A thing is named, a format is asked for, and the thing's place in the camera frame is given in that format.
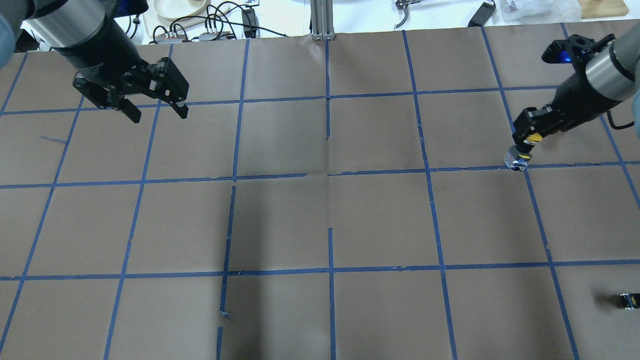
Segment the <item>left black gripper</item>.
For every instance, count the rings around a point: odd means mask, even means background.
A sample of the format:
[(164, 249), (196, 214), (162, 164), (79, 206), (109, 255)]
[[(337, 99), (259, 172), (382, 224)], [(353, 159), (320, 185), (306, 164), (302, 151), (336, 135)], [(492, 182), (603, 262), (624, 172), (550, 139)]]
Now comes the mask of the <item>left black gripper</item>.
[(148, 64), (115, 22), (105, 22), (82, 43), (62, 48), (62, 57), (77, 71), (71, 86), (98, 109), (120, 111), (138, 124), (142, 112), (126, 96), (147, 92), (181, 119), (188, 117), (190, 85), (178, 66), (169, 57)]

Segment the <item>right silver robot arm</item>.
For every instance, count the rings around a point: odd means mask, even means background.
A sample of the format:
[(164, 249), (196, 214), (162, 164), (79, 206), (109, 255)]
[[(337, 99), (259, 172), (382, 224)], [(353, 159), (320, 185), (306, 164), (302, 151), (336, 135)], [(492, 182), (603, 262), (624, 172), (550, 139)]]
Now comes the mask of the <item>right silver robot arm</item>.
[(541, 55), (547, 64), (570, 64), (574, 73), (541, 108), (526, 107), (514, 121), (510, 151), (530, 155), (544, 137), (568, 132), (628, 100), (639, 89), (639, 27), (599, 41), (578, 34), (556, 39)]

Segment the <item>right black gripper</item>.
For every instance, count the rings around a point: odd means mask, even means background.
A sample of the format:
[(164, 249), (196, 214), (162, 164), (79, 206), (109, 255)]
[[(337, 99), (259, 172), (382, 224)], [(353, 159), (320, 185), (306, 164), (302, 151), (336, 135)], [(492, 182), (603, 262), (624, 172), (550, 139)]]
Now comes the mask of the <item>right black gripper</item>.
[(596, 91), (585, 75), (572, 75), (560, 84), (547, 107), (521, 111), (513, 123), (512, 139), (515, 143), (525, 137), (525, 150), (532, 151), (545, 137), (583, 125), (617, 105), (617, 100)]

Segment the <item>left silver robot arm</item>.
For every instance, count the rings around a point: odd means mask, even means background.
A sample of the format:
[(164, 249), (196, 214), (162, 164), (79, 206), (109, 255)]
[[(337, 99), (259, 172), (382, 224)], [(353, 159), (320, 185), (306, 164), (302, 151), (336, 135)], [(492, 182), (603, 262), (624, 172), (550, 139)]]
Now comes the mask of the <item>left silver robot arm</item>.
[(128, 100), (142, 94), (188, 116), (189, 82), (169, 59), (142, 59), (115, 21), (118, 0), (3, 0), (1, 65), (14, 53), (22, 23), (34, 29), (76, 70), (72, 85), (99, 109), (113, 109), (133, 123), (141, 111)]

